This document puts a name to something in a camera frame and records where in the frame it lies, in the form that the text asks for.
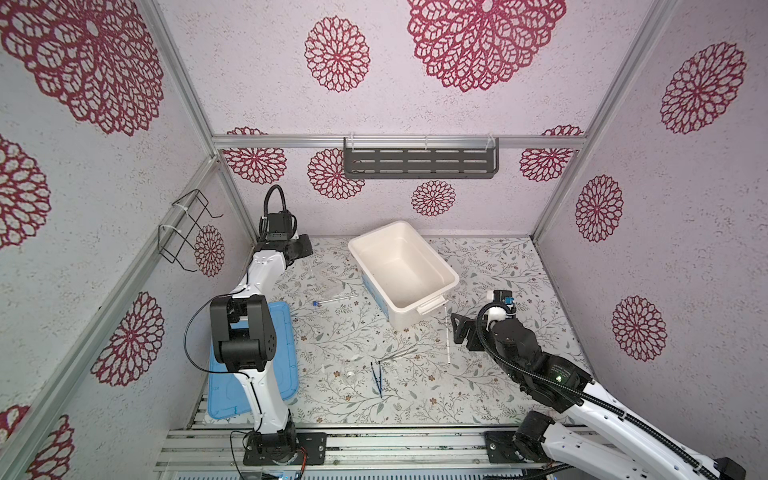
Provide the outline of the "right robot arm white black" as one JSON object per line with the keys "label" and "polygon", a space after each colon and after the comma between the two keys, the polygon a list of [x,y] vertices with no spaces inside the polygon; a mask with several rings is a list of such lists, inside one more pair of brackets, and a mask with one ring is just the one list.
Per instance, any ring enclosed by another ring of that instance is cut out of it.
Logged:
{"label": "right robot arm white black", "polygon": [[746,470],[729,457],[713,459],[670,438],[612,396],[573,362],[543,351],[515,309],[492,302],[475,318],[450,317],[453,340],[484,352],[539,404],[598,435],[585,438],[538,412],[512,430],[485,435],[493,463],[541,463],[534,478],[570,468],[597,479],[743,479]]}

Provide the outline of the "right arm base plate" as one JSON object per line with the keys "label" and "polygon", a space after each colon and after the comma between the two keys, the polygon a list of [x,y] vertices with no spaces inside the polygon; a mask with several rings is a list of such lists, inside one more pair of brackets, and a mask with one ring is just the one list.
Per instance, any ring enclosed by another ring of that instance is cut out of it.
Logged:
{"label": "right arm base plate", "polygon": [[535,457],[515,441],[514,430],[487,430],[483,433],[486,454],[491,464],[532,463]]}

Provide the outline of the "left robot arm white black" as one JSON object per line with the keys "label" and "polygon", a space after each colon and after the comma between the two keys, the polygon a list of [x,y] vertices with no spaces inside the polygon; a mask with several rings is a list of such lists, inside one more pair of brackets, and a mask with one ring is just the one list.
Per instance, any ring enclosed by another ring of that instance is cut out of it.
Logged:
{"label": "left robot arm white black", "polygon": [[274,372],[278,337],[267,294],[293,262],[313,250],[309,237],[297,233],[298,222],[287,208],[264,214],[259,227],[259,243],[242,280],[232,292],[211,300],[209,317],[214,357],[239,381],[254,415],[254,431],[266,435],[283,432],[290,423]]}

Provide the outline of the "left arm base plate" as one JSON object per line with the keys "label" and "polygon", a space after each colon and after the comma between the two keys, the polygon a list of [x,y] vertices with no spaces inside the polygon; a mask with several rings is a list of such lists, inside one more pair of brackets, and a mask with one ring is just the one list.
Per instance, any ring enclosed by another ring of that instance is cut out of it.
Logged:
{"label": "left arm base plate", "polygon": [[323,465],[327,440],[325,432],[250,434],[242,463],[248,467]]}

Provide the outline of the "white plastic bin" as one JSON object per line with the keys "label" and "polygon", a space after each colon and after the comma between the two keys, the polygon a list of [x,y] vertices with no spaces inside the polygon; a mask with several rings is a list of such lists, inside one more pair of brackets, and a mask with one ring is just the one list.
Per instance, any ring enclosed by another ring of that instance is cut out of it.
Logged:
{"label": "white plastic bin", "polygon": [[348,242],[363,284],[395,330],[433,316],[460,277],[407,222],[396,221]]}

